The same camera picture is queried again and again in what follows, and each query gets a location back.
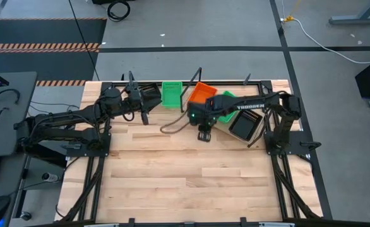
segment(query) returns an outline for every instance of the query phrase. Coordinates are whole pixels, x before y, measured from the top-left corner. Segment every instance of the wooden tabletop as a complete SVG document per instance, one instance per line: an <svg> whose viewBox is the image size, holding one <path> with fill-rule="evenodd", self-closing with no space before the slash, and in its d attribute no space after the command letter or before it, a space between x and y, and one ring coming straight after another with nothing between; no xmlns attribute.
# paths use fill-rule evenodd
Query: wooden tabletop
<svg viewBox="0 0 370 227"><path fill-rule="evenodd" d="M273 90L290 92L287 80L273 80ZM101 82L85 84L81 108L94 103ZM218 94L257 95L255 86L216 86ZM189 96L193 87L186 94ZM236 222L281 221L275 178L265 143L251 148L235 137L212 129L209 143L197 140L198 128L166 135L160 127L181 115L179 109L159 105L149 116L149 125L116 117L112 122L110 154L105 159L98 204L97 223ZM183 118L172 129L187 122ZM77 125L83 130L87 125ZM299 130L296 121L293 130ZM80 158L64 175L59 212L66 214L83 190L88 158ZM289 164L296 191L321 216L311 166L290 155ZM288 213L290 199L285 192ZM90 213L92 196L87 204Z"/></svg>

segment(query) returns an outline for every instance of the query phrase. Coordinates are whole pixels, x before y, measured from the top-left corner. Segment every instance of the black metal frame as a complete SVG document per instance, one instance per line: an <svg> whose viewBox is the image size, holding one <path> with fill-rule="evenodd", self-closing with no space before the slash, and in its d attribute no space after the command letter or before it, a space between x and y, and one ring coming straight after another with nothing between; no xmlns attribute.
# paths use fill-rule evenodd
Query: black metal frame
<svg viewBox="0 0 370 227"><path fill-rule="evenodd" d="M197 70L197 72L194 74L194 76L191 78L190 81L182 81L182 85L186 86L184 91L181 94L181 97L180 97L180 99L181 99L181 111L182 112L184 111L183 107L182 107L182 96L183 96L183 94L185 94L186 90L191 85L195 85L197 83L197 82L194 81L194 79L197 76L199 76L198 81L201 81L201 72L202 72L202 68L200 67ZM265 93L264 89L266 89L267 92L272 92L272 82L270 80L267 80L267 81L248 81L248 79L249 78L247 77L246 80L228 80L228 81L215 81L215 80L209 81L209 80L206 80L206 81L203 81L203 82L207 85L210 85L210 86L228 86L228 85L257 86L258 87L258 92L259 92L260 95L263 95ZM146 85L150 82L151 81L139 81L139 85ZM161 84L162 84L162 81L153 81L153 82L157 83L159 86L161 86ZM126 84L126 81L112 82L112 83L105 82L105 83L102 83L101 90L106 89L106 88L110 87L111 85L113 87L118 87L118 86L124 86L125 84ZM274 118L274 121L275 121L275 125L278 125L279 124L278 116L274 115L273 118ZM269 120L267 119L265 122L266 122L266 125L265 125L266 130L271 131ZM277 176L276 172L279 168L277 155L271 155L271 158L272 158L273 171L275 173L275 176ZM285 173L284 173L285 179L287 180L289 185L291 185L293 187L292 175L290 174L290 166L289 166L289 161L287 159L287 155L280 155L280 158L282 159L283 168L284 168L284 171L285 171ZM86 181L88 179L88 176L90 176L91 174L92 174L91 169L87 168L86 177L85 177ZM288 218L288 214L287 214L287 208L286 208L286 203L285 203L285 196L284 196L283 188L282 188L282 181L278 177L275 177L275 183L276 183L277 192L278 192L280 211L282 213L282 218L285 219L285 218ZM92 206L93 209L92 209L92 213L91 213L91 217L93 218L92 220L95 220L96 216L97 216L96 210L97 210L98 198L99 198L99 187L96 187L95 193L94 193L93 206ZM290 200L292 201L293 217L300 218L299 207L297 205L297 201L295 200L295 198L292 197L292 194L290 194ZM84 214L85 209L82 212L83 212L83 214L80 213L81 217L83 217L85 215ZM165 224L164 223L159 223L160 226L166 225L166 224L170 224L170 223L165 223Z"/></svg>
<svg viewBox="0 0 370 227"><path fill-rule="evenodd" d="M196 84L193 80L197 75L201 75L201 68L198 69L198 72L193 76L193 79L191 81L182 81L182 84L186 86L186 89L189 88L190 85ZM228 81L204 81L207 85L210 86L229 86L229 85L249 85L249 86L257 86L259 94L264 94L266 89L268 92L272 91L272 82L271 81L249 81L249 77L246 78L246 80L228 80ZM127 81L120 81L120 82L104 82L102 83L101 91L104 89L107 89L110 86L118 87L118 86L125 86ZM139 85L146 85L150 82L157 83L159 86L162 85L162 81L142 81L139 82ZM274 116L275 125L279 124L278 116L275 114ZM267 131L271 130L269 119L267 119L267 116L265 116L265 125ZM304 134L309 134L309 137L311 137L311 132L308 131L302 131ZM318 146L317 143L307 143L304 146L308 147L308 150L310 151L310 155L316 156L316 147ZM284 172L282 172L280 165L278 164L278 156L282 160ZM304 201L299 197L297 192L293 189L293 182L292 182L292 176L290 174L290 166L289 161L287 159L286 154L281 155L271 155L272 159L272 167L275 175L275 183L277 187L278 192L278 199L279 199L279 207L280 212L282 214L282 220L283 222L278 223L268 223L268 222L247 222L245 217L240 217L239 222L226 222L226 223L135 223L135 218L129 218L128 223L112 223L112 224L103 224L105 227L112 227L112 226L122 226L122 227L135 227L135 226L143 226L143 227L213 227L213 226L224 226L224 227L252 227L252 226L334 226L334 227L343 227L343 226L370 226L370 223L356 223L356 222L350 222L350 221L333 221L330 216L324 215L323 218L317 218L317 216L314 213L311 213L311 211L308 209L309 212L304 212L305 216L308 217L308 219L301 219L299 214L299 208L301 209L303 207L304 209ZM319 169L319 163L317 159L309 160L310 164L312 166L312 173L314 179L316 177L321 176L321 171ZM86 170L86 176L85 176L85 183L84 185L88 186L90 184L90 179L92 178L92 167L93 167L94 158L89 157L88 159L88 166ZM89 224L95 224L96 218L97 218L97 209L98 209L98 201L99 201L99 195L100 195L100 185L102 180L102 172L104 167L105 158L100 157L98 161L98 168L100 170L100 177L99 180L95 184L94 189L94 195L93 195L93 201L92 201L92 210L90 219L84 219L85 218L85 206L87 203L87 198L85 198L85 202L83 203L82 207L80 207L79 213L78 213L78 220L77 221L67 221L67 222L56 222L52 224L46 224L41 226L85 226ZM292 202L292 211L294 218L289 218L287 214L287 208L285 205L285 196L283 193L283 187L288 190L290 194L290 200ZM317 190L325 190L323 183L322 184L316 184ZM329 211L329 204L328 200L325 197L322 197L322 194L318 193L319 201L321 204L321 208L323 210L323 214L331 214L331 211Z"/></svg>

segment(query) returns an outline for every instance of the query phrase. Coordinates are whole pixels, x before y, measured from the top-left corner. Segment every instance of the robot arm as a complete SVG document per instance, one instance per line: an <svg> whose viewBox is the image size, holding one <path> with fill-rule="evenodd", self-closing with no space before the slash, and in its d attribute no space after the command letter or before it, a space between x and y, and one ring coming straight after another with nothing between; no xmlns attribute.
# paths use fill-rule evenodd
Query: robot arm
<svg viewBox="0 0 370 227"><path fill-rule="evenodd" d="M120 90L111 88L103 91L93 105L89 105L83 110L28 117L14 125L18 141L24 147L32 146L43 140L79 141L87 146L99 145L100 133L98 126L100 124L108 119L125 114L134 114L134 112L141 112L143 124L147 125L147 114L161 102L159 90L158 93L150 94L139 88L136 81L130 80L122 92L128 94L125 99L122 99ZM60 129L62 126L79 123L87 123L93 127L83 131Z"/></svg>
<svg viewBox="0 0 370 227"><path fill-rule="evenodd" d="M188 103L188 117L191 125L199 126L198 139L208 142L210 131L221 116L236 110L270 109L282 117L282 121L274 130L277 144L284 146L289 141L289 131L294 120L301 116L300 99L284 91L267 95L231 97L216 95L208 98L205 103Z"/></svg>

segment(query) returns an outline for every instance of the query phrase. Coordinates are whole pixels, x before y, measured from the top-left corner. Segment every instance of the concrete floor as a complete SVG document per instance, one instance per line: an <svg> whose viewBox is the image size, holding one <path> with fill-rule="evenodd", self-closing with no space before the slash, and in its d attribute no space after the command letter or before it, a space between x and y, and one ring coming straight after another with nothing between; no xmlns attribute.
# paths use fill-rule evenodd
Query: concrete floor
<svg viewBox="0 0 370 227"><path fill-rule="evenodd" d="M295 0L285 0L285 12ZM363 0L305 0L294 16L315 39L327 46L370 46L370 25L331 26L330 16L354 15L366 6ZM101 6L72 0L77 17L106 16ZM137 0L132 12L119 23L107 22L103 48L186 46L272 46L279 37L267 0ZM276 0L282 15L281 0ZM70 18L67 0L8 0L0 18ZM285 26L289 46L311 47L299 25ZM358 61L370 61L370 52L344 52ZM370 221L370 108L361 99L354 81L366 65L353 64L329 52L292 52L297 82L306 106L326 192L334 219ZM138 52L101 53L97 71L101 79L119 79L132 70L136 79L186 79L203 67L206 79L289 79L282 52ZM37 88L33 100L80 104L82 88ZM63 111L65 107L43 106ZM35 220L15 220L12 226L50 223L57 189L39 190L27 198L24 210L35 211Z"/></svg>

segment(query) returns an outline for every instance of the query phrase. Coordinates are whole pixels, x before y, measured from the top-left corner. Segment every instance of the green plastic bin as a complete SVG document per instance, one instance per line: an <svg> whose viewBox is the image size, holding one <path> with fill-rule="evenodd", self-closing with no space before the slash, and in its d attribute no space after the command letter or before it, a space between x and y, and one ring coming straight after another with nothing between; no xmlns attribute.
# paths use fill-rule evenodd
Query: green plastic bin
<svg viewBox="0 0 370 227"><path fill-rule="evenodd" d="M162 105L165 108L181 107L179 99L182 93L182 82L163 82L162 83Z"/></svg>
<svg viewBox="0 0 370 227"><path fill-rule="evenodd" d="M231 97L236 97L233 93L229 92L229 91L225 91L223 92L223 95L228 95L228 96L231 96ZM227 116L225 117L219 117L218 118L218 121L220 122L223 122L224 124L225 123L229 123L229 121L231 120L231 118L234 116L234 114L236 114L237 111L234 111L230 114L228 114Z"/></svg>

